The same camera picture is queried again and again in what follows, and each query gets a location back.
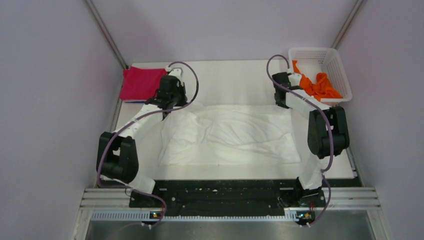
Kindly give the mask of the white t shirt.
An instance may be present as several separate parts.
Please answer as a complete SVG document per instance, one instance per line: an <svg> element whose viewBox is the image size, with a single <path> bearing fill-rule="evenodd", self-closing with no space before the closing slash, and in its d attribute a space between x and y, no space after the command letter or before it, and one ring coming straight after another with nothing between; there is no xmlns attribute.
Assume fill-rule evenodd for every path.
<svg viewBox="0 0 424 240"><path fill-rule="evenodd" d="M276 105L191 105L161 130L163 166L297 164L291 112Z"/></svg>

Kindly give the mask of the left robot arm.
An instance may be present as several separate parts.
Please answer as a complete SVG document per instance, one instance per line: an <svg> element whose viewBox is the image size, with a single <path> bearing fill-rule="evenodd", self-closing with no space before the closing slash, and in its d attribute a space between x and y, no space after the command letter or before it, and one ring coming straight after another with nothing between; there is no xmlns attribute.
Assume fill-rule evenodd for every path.
<svg viewBox="0 0 424 240"><path fill-rule="evenodd" d="M154 189L155 181L141 172L142 162L138 156L136 137L147 133L168 114L188 104L181 69L171 70L162 76L159 88L131 120L113 132L101 134L97 151L97 176L104 176L142 192L141 200L149 207L156 206L161 194Z"/></svg>

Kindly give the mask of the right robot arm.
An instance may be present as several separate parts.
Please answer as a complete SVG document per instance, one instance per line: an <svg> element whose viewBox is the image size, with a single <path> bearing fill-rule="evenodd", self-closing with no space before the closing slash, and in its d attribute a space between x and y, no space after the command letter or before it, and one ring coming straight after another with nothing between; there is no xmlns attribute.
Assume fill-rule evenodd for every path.
<svg viewBox="0 0 424 240"><path fill-rule="evenodd" d="M295 74L279 72L271 75L277 106L290 109L307 120L307 129L301 144L306 146L306 164L296 178L293 200L307 206L319 199L323 177L330 170L334 158L350 145L345 110L329 106L308 95L298 85L292 85Z"/></svg>

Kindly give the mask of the red folded t shirt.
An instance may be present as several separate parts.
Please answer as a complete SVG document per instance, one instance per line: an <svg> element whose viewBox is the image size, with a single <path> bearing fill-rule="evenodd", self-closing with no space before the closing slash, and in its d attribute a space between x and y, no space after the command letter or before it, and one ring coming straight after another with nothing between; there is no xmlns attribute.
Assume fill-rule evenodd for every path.
<svg viewBox="0 0 424 240"><path fill-rule="evenodd" d="M138 68L131 66L123 71L123 85L119 98L123 102L144 102L151 98L167 75L164 68Z"/></svg>

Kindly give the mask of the orange t shirt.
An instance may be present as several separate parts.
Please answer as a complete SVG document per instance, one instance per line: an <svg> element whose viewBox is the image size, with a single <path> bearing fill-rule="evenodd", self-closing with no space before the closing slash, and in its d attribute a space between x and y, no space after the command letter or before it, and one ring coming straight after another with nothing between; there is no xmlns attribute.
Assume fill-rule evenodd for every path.
<svg viewBox="0 0 424 240"><path fill-rule="evenodd" d="M301 73L297 68L297 60L293 60L293 70L297 74L301 74L299 86L305 90L305 92L321 101L322 99L342 99L343 96L333 88L328 75L325 72L319 72L316 75L316 83L313 83L306 75Z"/></svg>

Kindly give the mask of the white plastic basket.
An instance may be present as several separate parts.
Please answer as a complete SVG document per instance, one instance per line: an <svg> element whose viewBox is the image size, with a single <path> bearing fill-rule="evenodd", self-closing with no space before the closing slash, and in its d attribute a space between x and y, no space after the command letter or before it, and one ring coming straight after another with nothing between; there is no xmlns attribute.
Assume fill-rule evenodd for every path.
<svg viewBox="0 0 424 240"><path fill-rule="evenodd" d="M327 105L335 106L352 99L352 91L338 51L326 47L292 47L288 50L290 68L297 68L312 83L317 82L317 74L325 73L332 87L342 98L323 98Z"/></svg>

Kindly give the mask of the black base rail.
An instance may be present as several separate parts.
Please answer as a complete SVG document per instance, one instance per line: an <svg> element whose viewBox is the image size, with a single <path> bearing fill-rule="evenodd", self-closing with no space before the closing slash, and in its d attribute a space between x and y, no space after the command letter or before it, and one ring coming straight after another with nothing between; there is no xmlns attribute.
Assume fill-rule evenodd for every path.
<svg viewBox="0 0 424 240"><path fill-rule="evenodd" d="M167 217L283 216L288 207L322 207L318 196L312 203L296 193L296 180L158 180L153 196L124 192L124 199L98 200L103 207L159 208Z"/></svg>

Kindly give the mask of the left aluminium frame post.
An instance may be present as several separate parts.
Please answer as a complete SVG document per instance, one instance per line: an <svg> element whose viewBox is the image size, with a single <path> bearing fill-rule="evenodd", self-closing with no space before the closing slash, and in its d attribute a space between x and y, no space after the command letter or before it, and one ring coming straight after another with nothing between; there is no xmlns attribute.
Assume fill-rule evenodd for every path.
<svg viewBox="0 0 424 240"><path fill-rule="evenodd" d="M118 64L123 70L129 68L128 64L124 60L123 55L121 54L115 40L113 39L106 23L104 22L98 8L96 7L93 0L82 0L82 2L87 7L89 14L92 16L94 23L96 24L98 30L100 31L103 39L111 50L114 58L117 60Z"/></svg>

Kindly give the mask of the aluminium frame post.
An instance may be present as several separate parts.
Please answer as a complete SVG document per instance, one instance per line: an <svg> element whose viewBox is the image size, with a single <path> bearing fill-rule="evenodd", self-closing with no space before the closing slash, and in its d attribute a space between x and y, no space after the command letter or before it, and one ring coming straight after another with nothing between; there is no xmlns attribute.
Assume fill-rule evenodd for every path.
<svg viewBox="0 0 424 240"><path fill-rule="evenodd" d="M364 5L367 3L367 0L356 0L352 9L350 10L348 16L346 17L343 25L341 26L339 32L337 33L333 43L331 44L331 48L338 49L340 45L342 44L343 39L347 35L348 31L350 30L351 26L353 25L355 19L357 18L358 14L364 7Z"/></svg>
<svg viewBox="0 0 424 240"><path fill-rule="evenodd" d="M115 40L113 39L106 23L104 22L98 8L96 7L93 0L82 0L82 2L87 7L89 14L92 16L94 23L96 24L98 30L100 31L103 39L111 50L114 58L117 60L118 64L123 70L129 68L128 64L124 60L123 55L121 54Z"/></svg>

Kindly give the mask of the right aluminium frame post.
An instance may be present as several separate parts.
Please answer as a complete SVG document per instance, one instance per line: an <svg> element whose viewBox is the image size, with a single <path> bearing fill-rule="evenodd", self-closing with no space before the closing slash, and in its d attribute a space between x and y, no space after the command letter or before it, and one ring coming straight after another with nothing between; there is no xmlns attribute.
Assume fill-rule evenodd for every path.
<svg viewBox="0 0 424 240"><path fill-rule="evenodd" d="M348 31L350 30L351 26L353 25L355 19L357 18L358 14L364 7L364 5L367 3L367 0L356 0L352 9L350 10L348 16L346 17L343 25L341 26L339 32L337 33L333 43L331 44L331 48L338 49L340 45L342 44L343 39L347 35Z"/></svg>

